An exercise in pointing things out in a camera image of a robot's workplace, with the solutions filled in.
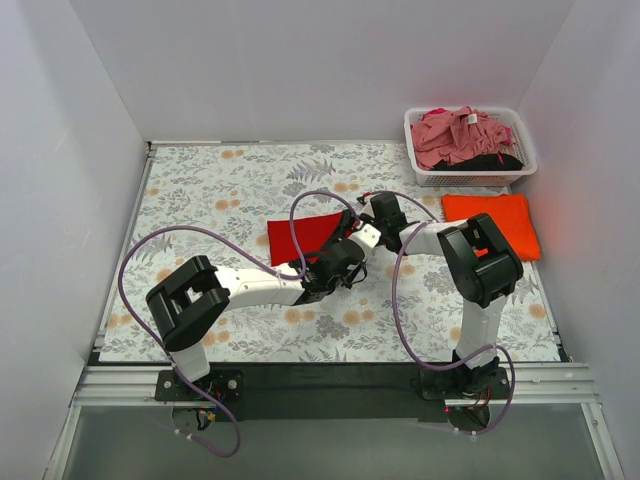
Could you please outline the red t shirt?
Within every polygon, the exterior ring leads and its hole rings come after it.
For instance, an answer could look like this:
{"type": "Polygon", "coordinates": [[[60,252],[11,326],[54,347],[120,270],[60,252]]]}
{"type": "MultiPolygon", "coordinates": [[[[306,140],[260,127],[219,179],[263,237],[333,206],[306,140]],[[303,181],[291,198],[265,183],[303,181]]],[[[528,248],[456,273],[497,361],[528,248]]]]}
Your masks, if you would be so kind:
{"type": "MultiPolygon", "coordinates": [[[[300,218],[294,221],[299,247],[303,254],[319,252],[338,223],[340,213],[300,218]]],[[[268,221],[267,236],[273,267],[299,258],[288,220],[268,221]]]]}

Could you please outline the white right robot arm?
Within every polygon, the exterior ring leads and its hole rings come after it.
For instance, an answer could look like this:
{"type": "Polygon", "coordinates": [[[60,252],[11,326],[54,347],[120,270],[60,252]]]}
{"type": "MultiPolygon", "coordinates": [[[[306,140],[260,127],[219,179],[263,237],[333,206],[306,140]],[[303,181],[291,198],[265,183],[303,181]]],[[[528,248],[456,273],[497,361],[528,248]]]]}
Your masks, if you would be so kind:
{"type": "Polygon", "coordinates": [[[460,338],[450,363],[435,365],[419,358],[403,332],[399,303],[391,301],[400,342],[422,369],[423,390],[487,399],[496,391],[512,389],[515,370],[500,367],[499,359],[508,352],[498,345],[497,337],[507,298],[523,276],[520,259],[488,214],[449,223],[410,222],[400,197],[391,191],[361,197],[362,212],[349,217],[340,236],[324,246],[314,262],[317,277],[328,287],[352,286],[378,246],[398,260],[412,255],[443,257],[463,299],[460,338]]]}

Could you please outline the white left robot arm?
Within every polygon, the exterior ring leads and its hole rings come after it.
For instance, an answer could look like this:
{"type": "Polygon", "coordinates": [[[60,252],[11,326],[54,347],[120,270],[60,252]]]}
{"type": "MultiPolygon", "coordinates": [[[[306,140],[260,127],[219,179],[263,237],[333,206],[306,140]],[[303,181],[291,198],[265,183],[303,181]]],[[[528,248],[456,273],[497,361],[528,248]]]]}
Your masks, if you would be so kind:
{"type": "Polygon", "coordinates": [[[337,287],[351,285],[374,247],[353,234],[321,253],[297,280],[284,278],[298,273],[293,262],[282,264],[277,276],[257,268],[216,267],[202,255],[191,258],[146,295],[164,349],[181,372],[180,390],[193,400],[211,392],[213,377],[203,338],[223,313],[318,303],[337,287]]]}

